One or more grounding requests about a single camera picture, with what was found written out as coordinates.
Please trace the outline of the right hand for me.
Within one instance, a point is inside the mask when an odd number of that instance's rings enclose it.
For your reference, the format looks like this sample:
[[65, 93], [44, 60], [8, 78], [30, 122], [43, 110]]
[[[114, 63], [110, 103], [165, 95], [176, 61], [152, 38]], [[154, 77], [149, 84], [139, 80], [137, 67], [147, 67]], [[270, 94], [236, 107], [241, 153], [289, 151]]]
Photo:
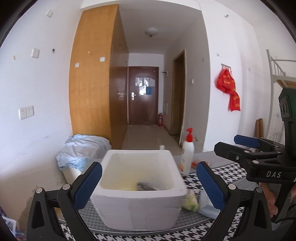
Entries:
[[274, 217], [275, 215], [278, 214], [278, 208], [275, 205], [276, 202], [276, 198], [274, 193], [270, 190], [269, 185], [267, 183], [260, 183], [259, 184], [260, 187], [262, 188], [265, 198], [266, 198], [266, 202], [267, 202], [267, 206], [269, 209], [269, 215], [270, 217]]

